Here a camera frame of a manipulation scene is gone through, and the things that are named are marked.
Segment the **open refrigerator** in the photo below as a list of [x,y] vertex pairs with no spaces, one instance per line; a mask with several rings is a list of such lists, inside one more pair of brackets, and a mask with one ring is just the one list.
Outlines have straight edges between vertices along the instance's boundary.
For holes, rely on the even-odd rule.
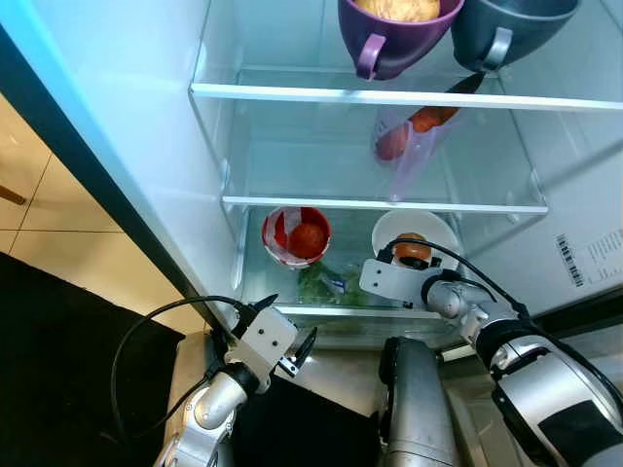
[[[450,33],[400,77],[366,82],[336,0],[16,0],[0,20],[197,291],[279,293],[277,308],[319,327],[319,347],[460,339],[421,309],[302,293],[300,273],[261,242],[278,206],[325,214],[322,261],[340,273],[374,256],[376,221],[398,209],[442,218],[464,256],[532,315],[623,284],[622,0],[583,1],[550,42],[456,101],[444,91],[469,72]],[[371,137],[380,111],[423,105],[462,109],[396,200]],[[478,414],[494,411],[481,406],[487,391],[469,403],[476,425],[492,419]]]

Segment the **tiled floor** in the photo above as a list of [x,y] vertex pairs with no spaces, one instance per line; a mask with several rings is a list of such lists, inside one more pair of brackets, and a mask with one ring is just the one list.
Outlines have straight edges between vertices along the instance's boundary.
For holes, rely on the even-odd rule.
[[[0,252],[146,314],[181,295],[0,95]],[[188,334],[203,329],[190,306],[157,319]]]

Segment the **white refrigerator wall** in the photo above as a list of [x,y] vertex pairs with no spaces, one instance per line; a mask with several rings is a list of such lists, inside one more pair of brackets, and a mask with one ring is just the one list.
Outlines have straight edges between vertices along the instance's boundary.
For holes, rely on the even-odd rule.
[[65,115],[200,292],[233,295],[221,176],[188,98],[205,0],[0,2]]
[[[623,100],[623,55],[608,53],[623,47],[623,0],[585,0],[581,8],[546,47],[503,70],[506,92],[526,94],[538,84],[545,92],[562,88]],[[525,301],[532,314],[620,287],[623,115],[523,111],[515,116],[550,212],[474,262]],[[567,261],[557,247],[560,235],[571,251]]]

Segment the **white bowl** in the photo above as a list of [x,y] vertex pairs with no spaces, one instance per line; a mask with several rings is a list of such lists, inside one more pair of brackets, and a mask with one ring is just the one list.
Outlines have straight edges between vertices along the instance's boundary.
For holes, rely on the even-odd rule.
[[[460,254],[458,238],[439,217],[428,211],[389,211],[377,221],[372,230],[372,248],[375,256],[400,234],[415,233],[422,235],[427,241],[438,243],[441,246]],[[432,249],[432,256],[441,260],[439,268],[456,269],[458,261],[454,258]]]

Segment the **barcode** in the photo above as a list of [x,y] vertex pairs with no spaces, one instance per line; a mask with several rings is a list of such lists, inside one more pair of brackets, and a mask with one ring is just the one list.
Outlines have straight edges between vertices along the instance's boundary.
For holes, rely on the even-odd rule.
[[568,275],[575,284],[575,287],[581,287],[584,285],[584,278],[582,272],[575,265],[575,257],[573,256],[573,250],[568,246],[567,236],[562,234],[556,237],[558,243],[558,249],[561,252],[565,266],[567,267]]

